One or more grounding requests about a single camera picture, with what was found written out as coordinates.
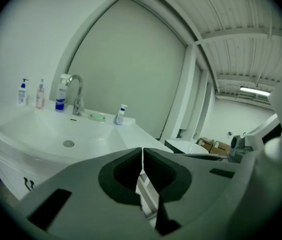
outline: ceiling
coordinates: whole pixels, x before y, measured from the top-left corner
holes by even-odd
[[[282,13],[271,0],[173,0],[196,28],[220,99],[271,110],[264,96],[282,78]]]

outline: fluorescent light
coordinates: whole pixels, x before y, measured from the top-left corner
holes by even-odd
[[[241,91],[248,92],[248,93],[254,93],[254,94],[260,94],[264,96],[270,95],[269,92],[263,91],[263,90],[257,90],[257,89],[252,89],[252,88],[247,88],[247,87],[241,87]]]

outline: black rectangular slot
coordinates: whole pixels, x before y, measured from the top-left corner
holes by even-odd
[[[67,190],[57,189],[30,215],[28,220],[45,231],[71,194]]]
[[[232,172],[232,171],[229,171],[229,170],[217,169],[217,168],[211,169],[210,173],[216,174],[216,175],[219,175],[219,176],[223,176],[223,177],[227,177],[227,178],[230,178],[230,179],[235,174],[235,172]]]

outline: sink drain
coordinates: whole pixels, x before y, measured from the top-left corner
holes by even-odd
[[[74,142],[71,140],[66,140],[65,142],[63,142],[63,145],[67,148],[71,148],[74,146]]]

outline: bathtub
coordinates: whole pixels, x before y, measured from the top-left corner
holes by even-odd
[[[200,158],[205,160],[222,161],[222,157],[218,155],[211,155],[200,145],[191,141],[177,139],[166,139],[165,146],[171,149],[175,154],[186,154],[186,156],[193,158]]]

